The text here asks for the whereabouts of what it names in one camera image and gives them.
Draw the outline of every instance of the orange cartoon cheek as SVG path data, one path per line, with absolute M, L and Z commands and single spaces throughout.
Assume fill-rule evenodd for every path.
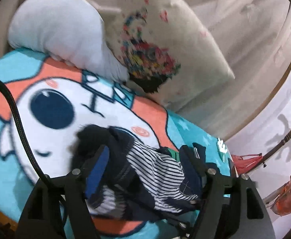
M 136 133 L 139 136 L 142 136 L 142 137 L 149 137 L 150 136 L 150 133 L 148 131 L 146 131 L 144 128 L 131 127 L 131 129 L 134 133 Z
M 45 83 L 52 88 L 58 88 L 58 83 L 52 79 L 47 79 Z

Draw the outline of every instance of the pillow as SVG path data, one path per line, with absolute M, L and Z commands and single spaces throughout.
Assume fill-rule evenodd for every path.
M 109 48 L 130 81 L 163 106 L 182 107 L 202 91 L 234 79 L 208 30 L 184 0 L 125 0 L 106 28 Z
M 8 41 L 108 79 L 128 78 L 106 45 L 102 18 L 86 0 L 26 0 L 13 16 Z

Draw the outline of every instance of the floral pillowcase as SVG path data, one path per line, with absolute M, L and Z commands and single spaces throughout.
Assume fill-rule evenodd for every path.
M 177 110 L 234 78 L 213 37 L 183 0 L 129 1 L 107 26 L 107 43 L 150 98 Z

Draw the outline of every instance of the blanket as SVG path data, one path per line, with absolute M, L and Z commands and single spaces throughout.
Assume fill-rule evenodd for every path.
M 115 127 L 153 148 L 178 151 L 182 145 L 196 142 L 206 147 L 206 161 L 216 163 L 223 175 L 229 175 L 228 162 L 219 157 L 217 138 L 119 83 L 24 48 L 0 59 L 0 80 L 17 102 L 36 160 L 51 177 L 70 171 L 76 134 L 88 124 Z M 0 211 L 17 222 L 37 179 L 10 108 L 0 94 Z M 183 218 L 193 223 L 197 214 L 189 212 Z M 108 236 L 177 236 L 165 220 L 150 223 L 94 218 L 94 222 L 101 234 Z M 71 238 L 69 224 L 65 230 Z

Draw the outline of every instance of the black cable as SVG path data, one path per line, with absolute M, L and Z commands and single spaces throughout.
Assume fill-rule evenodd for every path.
M 19 111 L 18 111 L 17 106 L 16 106 L 16 102 L 15 102 L 10 90 L 6 87 L 6 85 L 2 81 L 0 81 L 0 93 L 3 94 L 8 105 L 10 106 L 12 116 L 14 118 L 15 125 L 17 128 L 17 132 L 19 134 L 19 138 L 21 139 L 24 150 L 25 150 L 27 157 L 28 157 L 31 165 L 33 166 L 35 172 L 37 173 L 39 178 L 45 183 L 45 185 L 48 188 L 50 188 L 50 189 L 55 188 L 55 185 L 44 175 L 43 171 L 39 167 L 39 165 L 38 165 L 38 163 L 33 155 L 33 152 L 31 151 L 31 148 L 30 148 L 29 143 L 27 141 L 25 131 L 24 131 L 24 128 L 22 125 L 22 120 L 21 120 L 21 117 L 19 115 Z M 63 225 L 65 226 L 65 223 L 67 221 L 67 216 L 68 216 L 66 201 L 64 200 L 64 198 L 61 195 L 60 195 L 59 201 L 64 207 L 64 215 L 63 215 L 62 221 L 63 221 Z

